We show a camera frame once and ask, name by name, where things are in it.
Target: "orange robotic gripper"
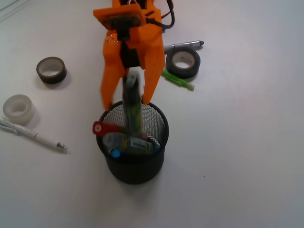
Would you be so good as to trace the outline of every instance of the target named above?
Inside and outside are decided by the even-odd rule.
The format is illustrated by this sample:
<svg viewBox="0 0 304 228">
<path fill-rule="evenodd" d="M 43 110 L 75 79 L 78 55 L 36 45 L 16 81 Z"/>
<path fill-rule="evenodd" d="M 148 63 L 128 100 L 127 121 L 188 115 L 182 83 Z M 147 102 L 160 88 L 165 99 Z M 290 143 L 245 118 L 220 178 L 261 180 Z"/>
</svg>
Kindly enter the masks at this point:
<svg viewBox="0 0 304 228">
<path fill-rule="evenodd" d="M 113 0 L 113 7 L 95 9 L 94 16 L 108 30 L 104 39 L 104 76 L 100 93 L 104 108 L 110 110 L 112 97 L 121 77 L 129 68 L 145 70 L 142 101 L 147 105 L 165 67 L 162 28 L 147 23 L 162 21 L 153 0 Z"/>
</svg>

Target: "pen clip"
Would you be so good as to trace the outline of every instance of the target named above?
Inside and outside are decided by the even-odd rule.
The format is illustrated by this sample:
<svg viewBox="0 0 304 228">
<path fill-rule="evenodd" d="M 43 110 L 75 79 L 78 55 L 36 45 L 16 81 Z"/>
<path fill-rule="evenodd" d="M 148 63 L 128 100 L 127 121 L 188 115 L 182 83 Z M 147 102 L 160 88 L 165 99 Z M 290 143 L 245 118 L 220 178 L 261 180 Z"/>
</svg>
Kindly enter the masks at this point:
<svg viewBox="0 0 304 228">
<path fill-rule="evenodd" d="M 179 85 L 179 86 L 182 86 L 182 82 L 180 82 L 180 81 L 178 81 L 178 80 L 175 80 L 174 78 L 169 78 L 168 79 L 169 81 L 172 81 L 173 83 L 175 83 L 175 84 L 177 84 L 177 85 Z"/>
<path fill-rule="evenodd" d="M 4 129 L 6 131 L 10 131 L 10 132 L 13 132 L 15 134 L 18 134 L 18 132 L 15 129 L 12 129 L 10 127 L 4 126 L 3 124 L 0 124 L 0 128 Z"/>
</svg>

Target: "black mesh pen holder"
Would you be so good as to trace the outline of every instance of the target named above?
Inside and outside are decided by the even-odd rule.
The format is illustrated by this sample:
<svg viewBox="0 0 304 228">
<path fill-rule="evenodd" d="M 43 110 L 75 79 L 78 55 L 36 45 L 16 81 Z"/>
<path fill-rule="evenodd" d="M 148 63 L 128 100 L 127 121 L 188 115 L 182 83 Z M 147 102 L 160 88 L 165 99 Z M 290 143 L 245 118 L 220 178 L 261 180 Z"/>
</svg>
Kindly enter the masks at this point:
<svg viewBox="0 0 304 228">
<path fill-rule="evenodd" d="M 99 121 L 124 126 L 123 102 L 117 102 L 110 111 L 102 114 Z M 118 158 L 110 155 L 103 144 L 102 137 L 97 136 L 97 144 L 105 156 L 111 173 L 119 180 L 128 184 L 141 184 L 151 180 L 162 168 L 165 146 L 169 137 L 169 126 L 162 111 L 149 103 L 142 104 L 142 130 L 148 134 L 148 140 L 157 145 L 158 150 L 153 155 L 132 155 L 121 153 Z"/>
</svg>

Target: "black tape roll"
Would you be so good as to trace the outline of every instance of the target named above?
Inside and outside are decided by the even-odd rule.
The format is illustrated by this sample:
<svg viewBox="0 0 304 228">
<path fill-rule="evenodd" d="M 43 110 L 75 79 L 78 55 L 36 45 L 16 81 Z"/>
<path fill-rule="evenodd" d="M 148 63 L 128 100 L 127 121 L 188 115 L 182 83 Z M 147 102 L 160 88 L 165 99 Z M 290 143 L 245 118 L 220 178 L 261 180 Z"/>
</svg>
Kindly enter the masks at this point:
<svg viewBox="0 0 304 228">
<path fill-rule="evenodd" d="M 189 62 L 190 66 L 187 68 L 178 67 L 175 63 L 178 62 L 179 59 L 182 59 L 182 62 Z M 177 47 L 167 54 L 167 71 L 179 78 L 187 79 L 195 76 L 199 71 L 199 67 L 200 56 L 195 50 L 189 47 Z"/>
<path fill-rule="evenodd" d="M 64 62 L 57 57 L 48 57 L 41 60 L 36 68 L 41 81 L 47 84 L 61 82 L 67 76 Z"/>
</svg>

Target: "white pen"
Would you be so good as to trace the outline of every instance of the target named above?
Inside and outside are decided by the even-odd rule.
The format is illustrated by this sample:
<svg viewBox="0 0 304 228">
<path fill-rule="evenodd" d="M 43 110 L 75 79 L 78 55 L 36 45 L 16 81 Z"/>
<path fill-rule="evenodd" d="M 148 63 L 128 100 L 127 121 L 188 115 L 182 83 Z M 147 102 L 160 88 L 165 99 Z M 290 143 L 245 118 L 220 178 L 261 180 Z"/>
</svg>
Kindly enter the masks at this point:
<svg viewBox="0 0 304 228">
<path fill-rule="evenodd" d="M 15 130 L 17 133 L 20 133 L 20 134 L 23 134 L 41 144 L 44 144 L 44 145 L 47 145 L 47 146 L 50 146 L 52 148 L 55 148 L 63 153 L 66 153 L 67 152 L 67 147 L 60 143 L 60 142 L 55 142 L 54 140 L 51 140 L 39 133 L 36 133 L 26 127 L 23 127 L 23 126 L 20 126 L 20 125 L 17 125 L 17 124 L 13 124 L 13 123 L 10 123 L 6 120 L 3 120 L 0 118 L 0 124 L 4 127 L 7 127 L 7 128 L 10 128 L 10 129 L 13 129 Z"/>
</svg>

